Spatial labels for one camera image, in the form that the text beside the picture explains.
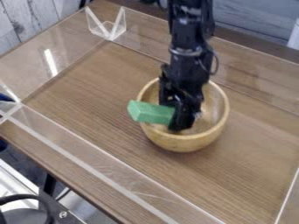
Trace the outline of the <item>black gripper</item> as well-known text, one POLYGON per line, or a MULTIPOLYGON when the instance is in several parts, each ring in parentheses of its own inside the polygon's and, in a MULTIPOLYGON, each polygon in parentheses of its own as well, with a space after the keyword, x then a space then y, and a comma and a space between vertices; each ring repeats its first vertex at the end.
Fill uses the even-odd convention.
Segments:
POLYGON ((162 64, 158 78, 158 104, 173 108, 168 130, 182 131, 192 127, 204 101, 203 86, 209 81, 213 51, 200 55, 170 56, 170 63, 162 64))

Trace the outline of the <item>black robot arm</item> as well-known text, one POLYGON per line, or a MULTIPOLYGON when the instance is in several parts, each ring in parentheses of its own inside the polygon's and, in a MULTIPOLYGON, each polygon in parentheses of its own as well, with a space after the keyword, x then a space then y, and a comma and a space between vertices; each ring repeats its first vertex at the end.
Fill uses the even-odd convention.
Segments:
POLYGON ((212 0, 168 0, 170 61, 161 66, 158 103, 173 108, 168 130, 192 127, 201 113, 203 87, 213 75, 215 57, 208 39, 213 35, 212 0))

